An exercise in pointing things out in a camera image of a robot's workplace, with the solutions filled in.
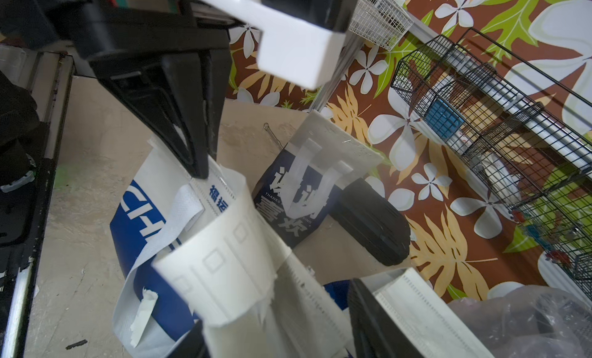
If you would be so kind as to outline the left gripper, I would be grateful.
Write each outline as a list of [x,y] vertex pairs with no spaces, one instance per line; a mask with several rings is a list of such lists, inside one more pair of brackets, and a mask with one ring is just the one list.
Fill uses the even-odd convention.
[[201,0],[1,0],[4,42],[77,52],[197,179],[217,159],[229,31],[242,25]]

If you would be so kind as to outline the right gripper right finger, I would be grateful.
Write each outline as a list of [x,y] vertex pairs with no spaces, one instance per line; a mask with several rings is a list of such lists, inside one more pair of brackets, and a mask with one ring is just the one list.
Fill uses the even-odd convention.
[[356,357],[404,357],[401,331],[360,279],[352,279],[348,307]]

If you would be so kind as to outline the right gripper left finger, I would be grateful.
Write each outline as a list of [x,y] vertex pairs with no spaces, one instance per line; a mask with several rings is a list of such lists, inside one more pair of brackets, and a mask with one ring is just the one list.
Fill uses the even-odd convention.
[[197,321],[192,330],[174,347],[168,358],[210,358],[203,335],[203,323]]

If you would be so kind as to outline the white receipt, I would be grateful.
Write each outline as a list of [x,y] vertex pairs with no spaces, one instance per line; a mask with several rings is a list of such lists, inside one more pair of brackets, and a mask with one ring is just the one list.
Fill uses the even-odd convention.
[[345,357],[348,317],[254,207],[240,173],[192,179],[208,220],[155,262],[203,325],[212,357]]

